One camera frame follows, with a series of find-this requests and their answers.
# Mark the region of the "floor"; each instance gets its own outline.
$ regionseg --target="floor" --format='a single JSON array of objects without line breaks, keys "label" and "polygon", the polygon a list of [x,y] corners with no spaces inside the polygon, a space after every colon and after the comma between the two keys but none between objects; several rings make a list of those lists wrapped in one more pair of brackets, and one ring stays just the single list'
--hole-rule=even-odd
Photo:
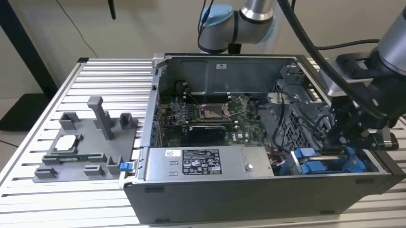
[{"label": "floor", "polygon": [[[18,102],[18,98],[11,99],[0,99],[0,118],[6,115],[10,108]],[[5,132],[0,131],[0,139],[7,141],[15,145],[21,145],[22,141],[25,140],[29,132]],[[0,171],[6,166],[11,156],[14,155],[17,148],[0,142]]]}]

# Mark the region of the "warning label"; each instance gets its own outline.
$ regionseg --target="warning label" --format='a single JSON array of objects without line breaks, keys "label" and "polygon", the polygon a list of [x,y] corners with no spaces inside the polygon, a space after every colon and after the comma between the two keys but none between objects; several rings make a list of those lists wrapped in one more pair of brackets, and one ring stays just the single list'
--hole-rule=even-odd
[{"label": "warning label", "polygon": [[222,162],[218,150],[184,150],[184,174],[222,174]]}]

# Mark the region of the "wires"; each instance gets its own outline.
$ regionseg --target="wires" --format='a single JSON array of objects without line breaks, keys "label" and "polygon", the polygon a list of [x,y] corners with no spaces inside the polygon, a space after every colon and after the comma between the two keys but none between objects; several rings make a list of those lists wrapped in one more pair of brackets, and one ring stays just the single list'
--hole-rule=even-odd
[{"label": "wires", "polygon": [[5,143],[5,144],[11,145],[14,147],[19,147],[17,144],[13,144],[11,142],[3,141],[2,139],[0,139],[0,143]]},{"label": "wires", "polygon": [[204,2],[204,7],[201,10],[200,23],[198,23],[198,34],[201,34],[202,14],[204,14],[205,6],[206,6],[206,0]]},{"label": "wires", "polygon": [[293,11],[294,11],[296,5],[297,5],[297,0],[292,0],[292,9],[293,9]]},{"label": "wires", "polygon": [[332,46],[325,46],[325,47],[317,47],[317,50],[332,50],[332,49],[338,49],[338,48],[344,48],[344,47],[350,47],[354,45],[360,45],[360,44],[375,44],[375,43],[380,43],[379,39],[364,39],[364,40],[357,40],[349,43],[344,43],[344,44],[337,44],[337,45],[332,45]]},{"label": "wires", "polygon": [[384,114],[379,108],[376,107],[376,105],[373,104],[372,101],[368,101],[360,94],[358,92],[352,88],[352,86],[349,85],[349,83],[346,82],[346,80],[341,77],[341,75],[338,74],[338,72],[334,70],[334,68],[332,67],[332,65],[328,63],[328,61],[325,60],[324,56],[321,55],[320,51],[317,50],[316,45],[313,44],[305,30],[302,27],[302,24],[297,18],[297,15],[292,9],[292,6],[288,2],[288,0],[278,0],[278,4],[281,6],[281,9],[284,11],[284,14],[286,16],[286,19],[292,25],[292,28],[296,32],[296,35],[306,49],[306,51],[309,52],[312,58],[314,59],[314,61],[317,62],[317,64],[320,65],[321,69],[325,71],[326,75],[332,78],[332,80],[336,82],[336,84],[338,85],[338,87],[344,90],[344,92],[349,95],[349,97],[352,98],[352,100],[354,100],[360,106],[362,107],[362,109],[372,114],[375,117],[383,119],[383,118],[388,118],[387,114]]},{"label": "wires", "polygon": [[91,48],[90,44],[87,43],[87,41],[86,41],[86,39],[85,39],[85,37],[83,37],[83,34],[82,34],[82,32],[81,32],[81,30],[79,30],[79,28],[78,28],[78,26],[77,26],[77,24],[75,24],[73,18],[70,17],[69,13],[65,11],[65,7],[63,7],[62,3],[59,2],[59,0],[55,0],[55,1],[57,1],[58,5],[61,6],[62,10],[63,10],[63,13],[66,14],[66,16],[69,17],[70,21],[73,22],[73,24],[74,24],[74,26],[75,26],[75,28],[77,28],[77,30],[78,30],[78,33],[79,33],[79,35],[81,35],[81,37],[82,37],[83,42],[86,43],[86,45],[87,45],[89,48],[91,49],[93,53],[95,54],[95,57],[99,58],[99,56],[97,55],[95,50]]},{"label": "wires", "polygon": [[210,11],[212,11],[212,6],[214,4],[216,0],[212,0],[210,2],[210,5],[209,5],[209,8],[208,8],[208,11],[205,12],[205,15],[204,15],[204,18],[202,18],[202,14],[204,14],[204,10],[205,10],[205,6],[206,6],[206,0],[204,2],[204,7],[202,7],[202,11],[201,11],[201,17],[200,17],[200,24],[198,24],[198,32],[200,32],[200,35],[198,35],[198,44],[200,44],[200,40],[201,40],[201,35],[204,33],[204,30],[205,30],[205,23],[209,19],[209,15],[210,15]]}]

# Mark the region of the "barcode sticker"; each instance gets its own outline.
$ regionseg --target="barcode sticker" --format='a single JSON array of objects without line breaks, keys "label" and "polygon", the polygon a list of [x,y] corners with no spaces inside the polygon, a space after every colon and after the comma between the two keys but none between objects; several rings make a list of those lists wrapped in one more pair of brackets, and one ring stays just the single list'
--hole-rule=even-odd
[{"label": "barcode sticker", "polygon": [[181,150],[166,150],[166,157],[181,157]]},{"label": "barcode sticker", "polygon": [[217,64],[217,69],[228,69],[228,64]]}]

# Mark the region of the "blue latch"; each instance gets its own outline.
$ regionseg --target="blue latch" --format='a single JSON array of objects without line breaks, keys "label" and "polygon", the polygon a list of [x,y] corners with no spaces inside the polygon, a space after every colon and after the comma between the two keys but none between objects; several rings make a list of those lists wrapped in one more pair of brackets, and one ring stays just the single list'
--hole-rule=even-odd
[{"label": "blue latch", "polygon": [[121,172],[131,172],[133,171],[133,162],[125,162],[121,164]]}]

